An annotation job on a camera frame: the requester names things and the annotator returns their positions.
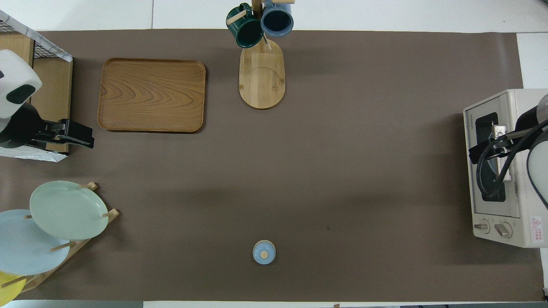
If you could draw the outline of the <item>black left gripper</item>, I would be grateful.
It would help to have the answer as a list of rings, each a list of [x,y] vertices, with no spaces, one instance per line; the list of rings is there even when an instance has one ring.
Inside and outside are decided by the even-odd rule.
[[[20,148],[30,146],[45,149],[47,143],[70,144],[94,148],[95,138],[92,137],[92,128],[72,120],[64,120],[64,135],[48,126],[61,125],[59,122],[47,121],[40,117],[39,112],[29,103],[24,103],[14,115],[7,120],[0,133],[2,148]]]

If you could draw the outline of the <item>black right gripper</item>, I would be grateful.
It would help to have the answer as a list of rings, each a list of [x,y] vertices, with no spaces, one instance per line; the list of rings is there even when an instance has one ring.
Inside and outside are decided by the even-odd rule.
[[[469,148],[469,161],[471,164],[477,164],[481,160],[481,157],[483,157],[484,160],[505,157],[506,152],[504,150],[504,144],[506,139],[547,139],[547,123],[546,126],[534,131],[538,125],[547,121],[547,119],[547,105],[533,107],[519,116],[514,131],[494,139],[490,138]]]

